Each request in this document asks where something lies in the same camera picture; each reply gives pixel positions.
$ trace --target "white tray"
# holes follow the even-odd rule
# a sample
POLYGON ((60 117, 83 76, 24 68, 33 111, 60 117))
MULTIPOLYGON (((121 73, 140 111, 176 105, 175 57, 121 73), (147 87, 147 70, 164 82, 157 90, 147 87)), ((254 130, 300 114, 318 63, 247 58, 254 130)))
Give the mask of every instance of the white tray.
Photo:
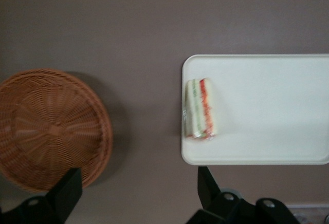
POLYGON ((193 165, 326 164, 329 162, 329 54, 194 55, 185 84, 210 78, 218 135, 185 137, 193 165))

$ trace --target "woven rim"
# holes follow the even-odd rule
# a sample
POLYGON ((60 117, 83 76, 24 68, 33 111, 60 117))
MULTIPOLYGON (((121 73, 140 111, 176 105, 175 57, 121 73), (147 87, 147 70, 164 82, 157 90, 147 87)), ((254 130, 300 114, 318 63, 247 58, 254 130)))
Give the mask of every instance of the woven rim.
POLYGON ((34 69, 0 86, 0 170, 16 185, 48 191, 80 167, 86 187, 104 170, 112 146, 104 105, 76 77, 34 69))

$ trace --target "gray floor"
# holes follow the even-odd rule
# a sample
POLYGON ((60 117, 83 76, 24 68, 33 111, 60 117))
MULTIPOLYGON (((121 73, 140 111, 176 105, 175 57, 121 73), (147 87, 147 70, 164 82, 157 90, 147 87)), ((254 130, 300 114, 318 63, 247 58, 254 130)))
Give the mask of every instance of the gray floor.
POLYGON ((308 220, 310 224, 323 224, 325 217, 329 214, 329 208, 290 208, 290 211, 303 217, 302 220, 308 220))

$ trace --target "round wicker basket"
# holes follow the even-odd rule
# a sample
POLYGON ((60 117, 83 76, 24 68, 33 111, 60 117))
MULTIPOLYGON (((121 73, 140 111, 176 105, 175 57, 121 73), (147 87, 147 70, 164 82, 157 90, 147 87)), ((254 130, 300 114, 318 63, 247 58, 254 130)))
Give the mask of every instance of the round wicker basket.
POLYGON ((73 167, 83 187, 91 184, 109 160, 112 135, 100 99, 69 74, 29 70, 0 86, 0 169, 26 190, 48 191, 73 167))

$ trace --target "wrapped sandwich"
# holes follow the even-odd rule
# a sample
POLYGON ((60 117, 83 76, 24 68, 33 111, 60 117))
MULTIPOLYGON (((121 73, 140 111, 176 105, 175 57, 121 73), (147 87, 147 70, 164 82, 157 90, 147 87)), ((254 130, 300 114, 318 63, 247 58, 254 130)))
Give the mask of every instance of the wrapped sandwich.
POLYGON ((209 79, 187 82, 185 92, 185 131, 187 137, 209 139, 215 136, 212 89, 209 79))

